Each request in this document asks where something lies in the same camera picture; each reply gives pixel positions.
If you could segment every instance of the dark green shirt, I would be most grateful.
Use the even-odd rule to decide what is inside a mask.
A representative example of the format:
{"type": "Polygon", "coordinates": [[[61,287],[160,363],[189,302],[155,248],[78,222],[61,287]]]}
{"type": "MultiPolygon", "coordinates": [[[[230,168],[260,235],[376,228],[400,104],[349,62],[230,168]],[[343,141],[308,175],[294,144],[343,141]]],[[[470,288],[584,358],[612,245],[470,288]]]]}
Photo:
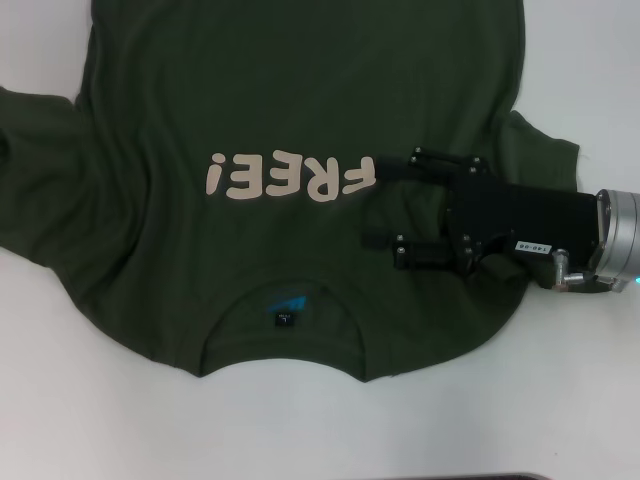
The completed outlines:
{"type": "Polygon", "coordinates": [[[206,375],[272,357],[371,380],[488,340],[529,273],[398,271],[368,225],[440,235],[443,191],[382,186],[421,145],[575,189],[517,113],[519,0],[94,0],[82,90],[0,90],[0,245],[107,335],[206,375]]]}

